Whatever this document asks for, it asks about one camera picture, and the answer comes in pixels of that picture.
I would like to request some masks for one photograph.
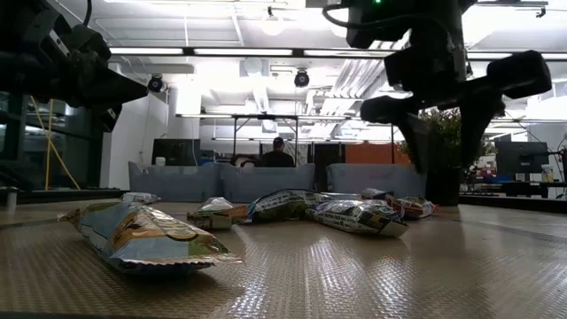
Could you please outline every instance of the orange wall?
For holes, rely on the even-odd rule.
[[[394,145],[395,164],[410,164],[406,154]],[[391,164],[392,144],[348,144],[346,146],[346,163],[349,164]]]

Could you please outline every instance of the crumpled chip bag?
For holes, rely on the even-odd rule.
[[[437,210],[437,206],[425,198],[386,196],[386,201],[393,209],[400,212],[403,218],[409,220],[425,218]]]
[[[308,214],[324,225],[347,232],[399,237],[408,226],[384,200],[332,200],[309,209]]]
[[[127,192],[122,195],[122,201],[127,203],[142,203],[142,204],[152,204],[159,202],[161,198],[157,195],[144,192]]]
[[[305,219],[308,208],[333,199],[314,191],[275,191],[249,204],[246,208],[244,222],[281,222]]]
[[[185,275],[217,263],[242,261],[212,234],[139,203],[94,204],[62,219],[123,273]]]

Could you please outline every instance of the security camera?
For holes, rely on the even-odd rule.
[[[307,75],[306,70],[298,70],[298,73],[295,75],[295,86],[298,88],[305,88],[309,85],[309,75]]]
[[[148,89],[154,93],[163,92],[166,89],[166,84],[163,82],[163,75],[153,74],[148,82]]]

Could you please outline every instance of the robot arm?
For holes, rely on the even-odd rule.
[[[476,0],[346,0],[323,8],[331,23],[347,27],[351,47],[367,49],[372,42],[398,41],[411,29],[410,46],[384,59],[391,86],[401,86],[412,97],[376,97],[361,106],[365,121],[392,123],[400,128],[410,151],[418,155],[416,169],[427,169],[426,124],[420,110],[459,107],[462,117],[461,162],[475,158],[490,120],[505,108],[502,95],[529,97],[551,89],[551,77],[536,51],[514,54],[489,64],[486,76],[465,79],[462,14]],[[333,19],[328,11],[349,8],[348,21]]]
[[[87,12],[88,21],[91,8]],[[70,27],[45,0],[0,2],[0,90],[84,106],[112,131],[122,104],[147,88],[108,69],[111,52],[85,25]]]

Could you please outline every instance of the man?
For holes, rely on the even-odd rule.
[[[284,140],[274,138],[274,150],[262,155],[263,167],[295,167],[293,157],[284,153]]]

